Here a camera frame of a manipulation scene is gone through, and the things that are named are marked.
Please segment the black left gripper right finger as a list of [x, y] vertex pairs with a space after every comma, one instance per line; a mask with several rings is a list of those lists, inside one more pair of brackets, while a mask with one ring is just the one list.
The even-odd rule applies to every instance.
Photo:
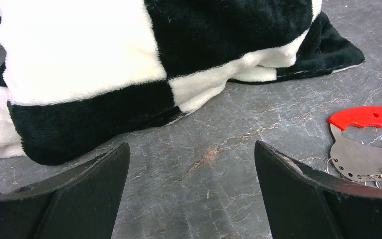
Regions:
[[382, 239], [382, 190], [312, 168], [257, 141], [255, 167], [275, 239]]

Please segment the metal key holder red handle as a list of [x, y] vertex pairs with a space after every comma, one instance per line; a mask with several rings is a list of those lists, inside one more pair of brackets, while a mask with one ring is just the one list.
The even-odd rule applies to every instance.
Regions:
[[373, 182], [380, 188], [382, 181], [382, 148], [372, 147], [345, 138], [348, 127], [382, 128], [382, 106], [357, 106], [333, 113], [327, 120], [334, 144], [330, 158], [325, 162], [326, 172], [332, 164], [339, 173], [352, 182]]

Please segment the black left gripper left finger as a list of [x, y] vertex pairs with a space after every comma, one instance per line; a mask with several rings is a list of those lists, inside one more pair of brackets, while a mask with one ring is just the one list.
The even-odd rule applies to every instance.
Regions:
[[130, 164], [122, 144], [46, 180], [0, 193], [0, 239], [108, 239]]

